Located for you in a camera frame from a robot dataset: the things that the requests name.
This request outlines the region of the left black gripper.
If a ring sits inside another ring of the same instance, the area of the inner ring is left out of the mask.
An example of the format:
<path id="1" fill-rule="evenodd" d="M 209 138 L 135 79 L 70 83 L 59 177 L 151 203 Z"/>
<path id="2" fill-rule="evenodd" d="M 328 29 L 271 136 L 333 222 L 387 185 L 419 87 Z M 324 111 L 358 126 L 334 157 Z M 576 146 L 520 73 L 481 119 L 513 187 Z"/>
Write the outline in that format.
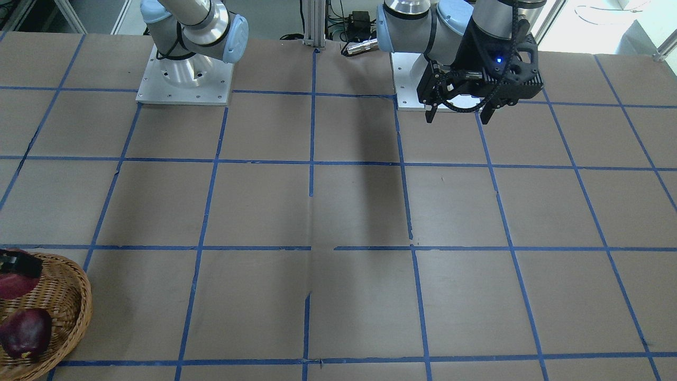
<path id="1" fill-rule="evenodd" d="M 459 95 L 487 97 L 497 84 L 500 88 L 480 113 L 482 125 L 488 125 L 500 107 L 515 105 L 520 99 L 532 99 L 542 91 L 538 45 L 531 34 L 531 24 L 519 21 L 517 26 L 517 46 L 513 48 L 510 38 L 494 37 L 471 21 L 454 62 L 429 64 L 435 79 L 425 83 L 422 102 L 426 103 L 426 123 L 433 123 L 443 99 L 450 101 Z"/>

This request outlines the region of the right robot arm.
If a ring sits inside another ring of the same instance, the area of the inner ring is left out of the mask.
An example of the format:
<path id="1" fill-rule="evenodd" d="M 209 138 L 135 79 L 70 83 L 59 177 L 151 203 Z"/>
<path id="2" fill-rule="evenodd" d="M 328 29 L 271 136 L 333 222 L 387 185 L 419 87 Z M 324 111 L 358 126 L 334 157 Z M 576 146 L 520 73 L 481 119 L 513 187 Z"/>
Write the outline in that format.
<path id="1" fill-rule="evenodd" d="M 237 62 L 244 53 L 249 36 L 248 23 L 241 15 L 228 11 L 223 1 L 142 1 L 141 8 L 143 21 L 148 26 L 154 42 L 170 45 L 166 50 L 151 56 L 151 63 L 165 62 L 168 65 L 176 63 L 179 67 L 188 68 L 191 60 L 196 61 L 202 57 L 205 60 L 206 58 L 215 59 L 222 63 L 222 67 L 227 67 L 227 65 L 232 66 L 233 63 Z M 174 20 L 174 24 L 159 26 L 167 19 Z M 96 250 L 95 244 L 123 162 L 126 160 L 129 142 L 131 142 L 141 109 L 142 104 L 140 103 L 126 136 L 125 145 L 116 159 L 116 169 L 112 174 L 111 185 L 95 226 L 91 243 L 86 246 L 88 251 L 84 262 L 85 270 L 91 263 L 92 255 Z M 24 157 L 19 162 L 19 166 L 3 194 L 2 207 L 19 178 L 28 154 L 31 152 L 47 116 L 48 114 L 44 115 L 41 125 L 29 142 L 29 147 L 27 147 Z M 43 270 L 43 260 L 39 260 L 36 256 L 16 249 L 2 249 L 2 274 L 20 274 L 36 279 L 41 275 L 41 270 Z"/>

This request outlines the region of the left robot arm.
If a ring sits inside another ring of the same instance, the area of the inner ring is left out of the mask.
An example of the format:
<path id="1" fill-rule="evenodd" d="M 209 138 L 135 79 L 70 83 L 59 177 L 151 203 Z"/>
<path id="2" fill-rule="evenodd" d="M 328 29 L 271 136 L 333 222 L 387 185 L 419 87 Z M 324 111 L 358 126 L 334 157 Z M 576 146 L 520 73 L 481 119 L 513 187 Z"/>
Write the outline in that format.
<path id="1" fill-rule="evenodd" d="M 532 22 L 544 1 L 385 1 L 378 7 L 379 49 L 417 53 L 416 84 L 427 123 L 444 106 L 455 113 L 494 112 L 544 88 Z"/>

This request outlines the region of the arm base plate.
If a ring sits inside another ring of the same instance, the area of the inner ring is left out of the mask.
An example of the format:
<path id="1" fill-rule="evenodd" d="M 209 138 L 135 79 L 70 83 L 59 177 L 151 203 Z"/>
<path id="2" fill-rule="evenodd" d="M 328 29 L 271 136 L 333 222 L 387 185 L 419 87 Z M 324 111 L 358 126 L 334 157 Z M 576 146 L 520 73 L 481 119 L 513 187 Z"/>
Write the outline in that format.
<path id="1" fill-rule="evenodd" d="M 426 111 L 426 82 L 435 79 L 423 53 L 392 52 L 392 79 L 400 111 Z"/>
<path id="2" fill-rule="evenodd" d="M 159 60 L 152 47 L 136 96 L 141 104 L 227 106 L 234 64 L 196 54 Z"/>

